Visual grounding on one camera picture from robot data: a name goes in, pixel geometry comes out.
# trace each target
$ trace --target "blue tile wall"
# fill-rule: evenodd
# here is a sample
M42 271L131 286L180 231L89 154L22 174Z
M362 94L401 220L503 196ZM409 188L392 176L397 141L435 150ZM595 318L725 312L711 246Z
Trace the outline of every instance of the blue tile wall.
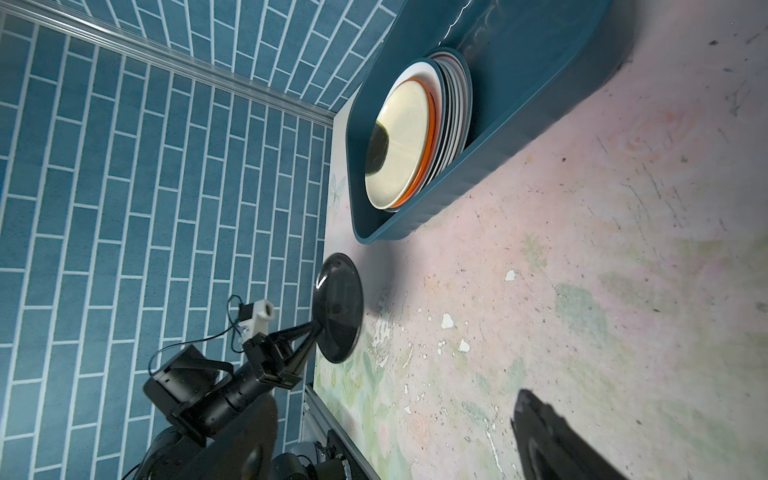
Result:
M185 24L158 15L209 8L66 5L157 20L179 48L194 44ZM191 24L208 41L249 8L217 2L213 28ZM298 8L268 12L310 35L319 6L304 23ZM155 350L221 331L231 293L269 297L271 329L309 320L332 131L10 15L0 26L0 478L119 479L167 426L141 391ZM240 365L228 341L198 348ZM300 437L302 386L276 395L278 452Z
M56 1L334 112L362 84L404 2Z

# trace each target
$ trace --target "stack of plates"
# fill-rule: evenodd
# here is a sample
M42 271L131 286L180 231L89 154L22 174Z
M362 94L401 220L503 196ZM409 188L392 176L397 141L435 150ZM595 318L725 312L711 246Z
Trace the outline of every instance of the stack of plates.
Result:
M472 79L452 48L417 58L389 89L366 155L371 204L396 212L464 150Z

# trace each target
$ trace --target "blue plastic bin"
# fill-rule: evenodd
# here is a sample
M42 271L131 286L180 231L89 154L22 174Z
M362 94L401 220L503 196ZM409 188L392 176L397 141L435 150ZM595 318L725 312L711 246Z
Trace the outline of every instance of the blue plastic bin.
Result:
M406 1L349 113L352 224L360 243L419 228L545 131L616 71L634 37L631 0ZM366 149L405 66L442 45L459 50L474 86L466 149L395 214L368 201Z

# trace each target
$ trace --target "table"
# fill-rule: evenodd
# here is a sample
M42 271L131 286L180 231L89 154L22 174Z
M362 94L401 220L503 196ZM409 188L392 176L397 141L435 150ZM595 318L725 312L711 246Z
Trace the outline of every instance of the table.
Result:
M314 388L382 478L521 478L521 387L628 478L768 478L768 7L637 8L600 91L404 240L355 241L336 117L366 316Z

